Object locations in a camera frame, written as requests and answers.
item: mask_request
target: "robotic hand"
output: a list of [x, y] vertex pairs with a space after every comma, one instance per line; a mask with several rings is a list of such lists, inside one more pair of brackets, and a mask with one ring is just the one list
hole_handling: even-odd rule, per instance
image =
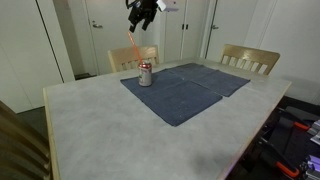
[[129, 21], [131, 22], [130, 31], [134, 32], [136, 25], [144, 19], [142, 29], [146, 30], [150, 22], [153, 22], [157, 13], [157, 9], [160, 11], [177, 11], [175, 7], [175, 0], [134, 0], [129, 4], [129, 0], [126, 0], [127, 8], [132, 8], [129, 15]]

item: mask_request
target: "white door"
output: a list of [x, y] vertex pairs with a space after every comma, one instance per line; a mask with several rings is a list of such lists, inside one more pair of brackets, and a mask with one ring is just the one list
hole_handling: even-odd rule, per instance
[[[1, 0], [0, 24], [0, 98], [16, 112], [29, 109], [25, 95], [33, 108], [43, 106], [42, 89], [62, 83], [62, 77], [36, 0]], [[15, 89], [19, 87], [15, 78], [23, 90]]]
[[182, 36], [186, 0], [177, 0], [174, 12], [166, 12], [165, 57], [164, 61], [172, 61], [181, 58]]
[[[98, 65], [98, 74], [111, 73], [108, 50], [132, 46], [128, 37], [131, 9], [124, 0], [86, 0], [91, 33]], [[140, 44], [140, 27], [132, 34]]]
[[207, 59], [219, 61], [224, 44], [243, 45], [257, 0], [217, 0]]
[[199, 57], [208, 0], [188, 0], [181, 58]]

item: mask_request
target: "soda can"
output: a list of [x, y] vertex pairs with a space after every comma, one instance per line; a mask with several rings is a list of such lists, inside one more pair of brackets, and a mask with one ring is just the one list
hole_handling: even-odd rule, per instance
[[140, 86], [150, 86], [152, 84], [152, 64], [148, 60], [139, 64], [139, 84]]

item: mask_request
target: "blue placemat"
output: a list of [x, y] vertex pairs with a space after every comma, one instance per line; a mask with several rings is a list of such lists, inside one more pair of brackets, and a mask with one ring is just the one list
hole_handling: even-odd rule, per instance
[[172, 126], [180, 125], [222, 99], [222, 96], [169, 70], [154, 73], [152, 78], [149, 87], [140, 86], [137, 77], [123, 79], [121, 83]]
[[202, 77], [206, 74], [215, 72], [216, 70], [205, 67], [203, 65], [189, 63], [182, 66], [177, 66], [168, 69], [168, 71], [180, 76], [184, 80], [191, 80], [194, 78]]
[[191, 80], [211, 91], [225, 97], [230, 97], [239, 88], [247, 84], [250, 80], [243, 79], [221, 71], [215, 71]]
[[229, 97], [249, 82], [237, 76], [190, 63], [152, 74], [142, 87], [138, 78], [121, 80], [134, 95], [172, 126], [178, 126], [209, 106]]
[[178, 126], [222, 99], [222, 96], [190, 81], [183, 81], [141, 100], [165, 122]]

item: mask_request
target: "chair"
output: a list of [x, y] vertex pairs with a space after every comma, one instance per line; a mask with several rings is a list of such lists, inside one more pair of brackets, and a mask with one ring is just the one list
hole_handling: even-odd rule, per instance
[[48, 140], [0, 101], [0, 179], [51, 179]]
[[220, 62], [256, 73], [269, 75], [279, 53], [226, 44]]
[[[159, 64], [158, 46], [139, 46], [139, 53], [143, 60], [151, 60], [152, 65]], [[108, 51], [112, 71], [119, 72], [138, 67], [139, 59], [133, 47]]]

